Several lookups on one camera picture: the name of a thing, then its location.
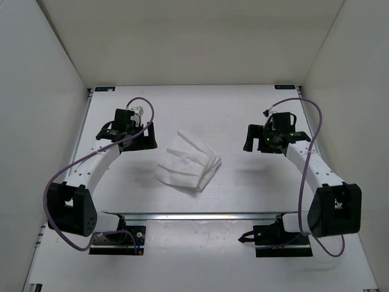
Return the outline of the white pleated skirt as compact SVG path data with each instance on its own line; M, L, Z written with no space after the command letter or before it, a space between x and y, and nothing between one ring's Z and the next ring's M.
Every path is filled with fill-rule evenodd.
M208 144L180 130L158 160L154 178L173 187L202 192L222 159Z

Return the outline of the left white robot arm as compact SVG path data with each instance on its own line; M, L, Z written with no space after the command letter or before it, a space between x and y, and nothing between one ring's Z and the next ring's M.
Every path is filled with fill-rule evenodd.
M93 157L73 166L63 182L49 186L47 208L60 231L83 237L106 232L113 242L125 239L124 219L97 211L92 195L109 166L123 152L157 148L154 125L150 124L144 134L142 116L141 106L117 109L114 120L106 123L96 136L91 148Z

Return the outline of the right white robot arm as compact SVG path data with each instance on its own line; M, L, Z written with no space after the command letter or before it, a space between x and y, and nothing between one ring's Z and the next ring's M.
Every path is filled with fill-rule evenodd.
M294 234L312 234L317 238L355 234L360 231L362 191L332 171L310 147L311 138L297 131L297 117L290 112L269 115L264 125L250 124L243 150L251 152L258 140L261 153L282 154L302 174L303 182L314 197L309 210L279 214L271 224L275 241L287 243Z

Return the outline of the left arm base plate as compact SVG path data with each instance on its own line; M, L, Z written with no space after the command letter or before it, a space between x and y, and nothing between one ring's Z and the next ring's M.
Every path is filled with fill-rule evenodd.
M146 226L130 225L126 230L134 237L135 242L127 234L107 235L96 238L89 248L89 255L96 256L142 256L144 255Z

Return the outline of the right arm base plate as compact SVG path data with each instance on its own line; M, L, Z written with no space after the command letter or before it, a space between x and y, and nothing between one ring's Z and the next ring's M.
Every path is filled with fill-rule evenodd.
M309 238L276 223L253 226L256 258L312 257Z

